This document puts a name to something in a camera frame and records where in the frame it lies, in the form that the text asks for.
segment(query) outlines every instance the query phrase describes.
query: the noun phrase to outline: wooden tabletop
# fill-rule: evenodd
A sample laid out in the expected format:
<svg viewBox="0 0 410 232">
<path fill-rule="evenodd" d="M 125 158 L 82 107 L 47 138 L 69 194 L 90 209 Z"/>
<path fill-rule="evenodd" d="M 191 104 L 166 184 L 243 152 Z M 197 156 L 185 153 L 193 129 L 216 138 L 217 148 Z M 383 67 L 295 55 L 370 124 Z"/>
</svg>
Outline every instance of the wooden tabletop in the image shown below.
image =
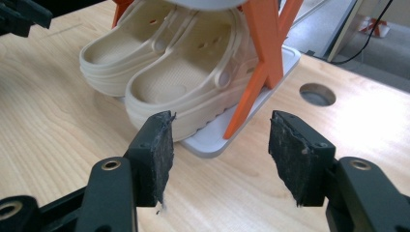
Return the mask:
<svg viewBox="0 0 410 232">
<path fill-rule="evenodd" d="M 35 196 L 42 206 L 88 181 L 94 163 L 122 156 L 137 133 L 124 105 L 94 91 L 80 49 L 110 29 L 111 1 L 34 26 L 28 39 L 0 38 L 0 199 Z M 306 83 L 337 100 L 315 106 Z M 293 113 L 337 146 L 337 158 L 379 165 L 410 195 L 410 96 L 302 56 L 299 65 L 217 158 L 175 144 L 165 209 L 138 208 L 140 231 L 328 231 L 325 207 L 297 208 L 268 154 L 272 110 Z"/>
</svg>

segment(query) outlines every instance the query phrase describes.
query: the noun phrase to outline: circular hole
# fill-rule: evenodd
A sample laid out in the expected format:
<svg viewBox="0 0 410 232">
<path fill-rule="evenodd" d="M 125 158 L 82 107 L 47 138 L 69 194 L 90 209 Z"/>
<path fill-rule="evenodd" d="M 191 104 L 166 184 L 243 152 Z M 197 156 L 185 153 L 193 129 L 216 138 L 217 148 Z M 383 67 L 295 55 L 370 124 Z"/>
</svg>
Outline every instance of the circular hole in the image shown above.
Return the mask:
<svg viewBox="0 0 410 232">
<path fill-rule="evenodd" d="M 353 167 L 357 169 L 364 170 L 364 171 L 368 171 L 371 169 L 371 166 L 367 162 L 361 161 L 358 159 L 351 160 L 350 165 L 352 165 Z"/>
<path fill-rule="evenodd" d="M 23 204 L 19 201 L 11 201 L 0 205 L 0 220 L 14 216 L 21 210 L 22 207 Z"/>
<path fill-rule="evenodd" d="M 334 92 L 321 84 L 305 84 L 300 88 L 299 93 L 305 101 L 318 106 L 329 106 L 336 102 Z"/>
<path fill-rule="evenodd" d="M 214 40 L 212 41 L 213 44 L 219 43 L 222 40 L 222 37 L 217 37 L 214 38 Z"/>
<path fill-rule="evenodd" d="M 111 226 L 109 225 L 102 225 L 95 230 L 95 232 L 111 232 Z"/>
<path fill-rule="evenodd" d="M 198 46 L 198 49 L 202 49 L 202 48 L 205 48 L 207 46 L 208 46 L 207 43 L 200 43 L 199 46 Z"/>
<path fill-rule="evenodd" d="M 150 21 L 150 25 L 155 25 L 155 24 L 157 24 L 158 22 L 157 22 L 157 20 L 156 19 L 152 19 L 151 21 Z"/>
<path fill-rule="evenodd" d="M 121 165 L 119 160 L 109 160 L 102 165 L 102 170 L 110 171 L 118 168 Z"/>
</svg>

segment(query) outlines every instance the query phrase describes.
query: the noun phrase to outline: floor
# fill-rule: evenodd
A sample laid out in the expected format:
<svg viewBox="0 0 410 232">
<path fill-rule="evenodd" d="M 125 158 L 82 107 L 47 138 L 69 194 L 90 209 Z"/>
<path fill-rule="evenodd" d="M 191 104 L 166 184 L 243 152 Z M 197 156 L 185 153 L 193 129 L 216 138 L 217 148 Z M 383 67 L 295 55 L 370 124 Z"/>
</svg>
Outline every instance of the floor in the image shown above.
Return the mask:
<svg viewBox="0 0 410 232">
<path fill-rule="evenodd" d="M 284 44 L 326 58 L 337 28 L 352 4 L 353 0 L 305 0 L 301 11 L 309 14 L 297 18 Z M 410 93 L 410 28 L 390 22 L 388 26 L 390 31 L 385 38 L 372 37 L 362 55 L 340 67 Z M 356 54 L 367 37 L 357 33 L 334 60 L 342 61 Z"/>
</svg>

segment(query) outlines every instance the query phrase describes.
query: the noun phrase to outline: bolt hole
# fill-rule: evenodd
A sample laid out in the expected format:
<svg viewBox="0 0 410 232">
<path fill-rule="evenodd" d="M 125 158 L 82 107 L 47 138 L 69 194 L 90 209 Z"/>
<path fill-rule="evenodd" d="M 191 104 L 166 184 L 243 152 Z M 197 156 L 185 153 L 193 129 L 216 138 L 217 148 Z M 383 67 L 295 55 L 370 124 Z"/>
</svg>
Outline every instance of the bolt hole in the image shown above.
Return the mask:
<svg viewBox="0 0 410 232">
<path fill-rule="evenodd" d="M 118 168 L 121 165 L 119 160 L 109 160 L 102 165 L 102 170 L 111 171 Z"/>
<path fill-rule="evenodd" d="M 364 170 L 364 171 L 368 171 L 371 169 L 371 166 L 367 162 L 361 161 L 358 159 L 351 160 L 350 165 L 352 165 L 353 167 L 357 169 Z"/>
<path fill-rule="evenodd" d="M 0 220 L 14 216 L 22 207 L 23 204 L 19 201 L 6 202 L 5 204 L 0 205 Z"/>
</svg>

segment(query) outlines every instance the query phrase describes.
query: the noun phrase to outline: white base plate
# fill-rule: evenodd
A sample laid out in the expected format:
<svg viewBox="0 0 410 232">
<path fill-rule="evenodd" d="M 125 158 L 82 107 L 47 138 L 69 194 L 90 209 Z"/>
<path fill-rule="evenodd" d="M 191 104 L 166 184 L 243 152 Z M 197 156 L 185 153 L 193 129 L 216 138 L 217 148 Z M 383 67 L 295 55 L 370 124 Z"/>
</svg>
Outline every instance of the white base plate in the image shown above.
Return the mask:
<svg viewBox="0 0 410 232">
<path fill-rule="evenodd" d="M 290 73 L 290 71 L 298 64 L 301 58 L 301 53 L 291 47 L 282 47 L 282 60 L 283 60 L 283 73 L 284 78 Z M 181 141 L 181 144 L 190 150 L 195 155 L 202 158 L 214 158 L 220 155 L 223 150 L 229 145 L 229 143 L 236 137 L 240 130 L 245 126 L 245 124 L 252 118 L 252 116 L 257 112 L 257 110 L 263 105 L 263 103 L 271 97 L 275 92 L 276 88 L 269 90 L 263 88 L 253 104 L 250 110 L 249 116 L 244 124 L 235 132 L 235 134 L 230 139 L 224 139 L 223 135 L 225 130 L 235 112 L 236 105 L 226 109 L 221 115 L 210 122 L 205 128 L 198 130 L 193 136 L 186 138 Z"/>
</svg>

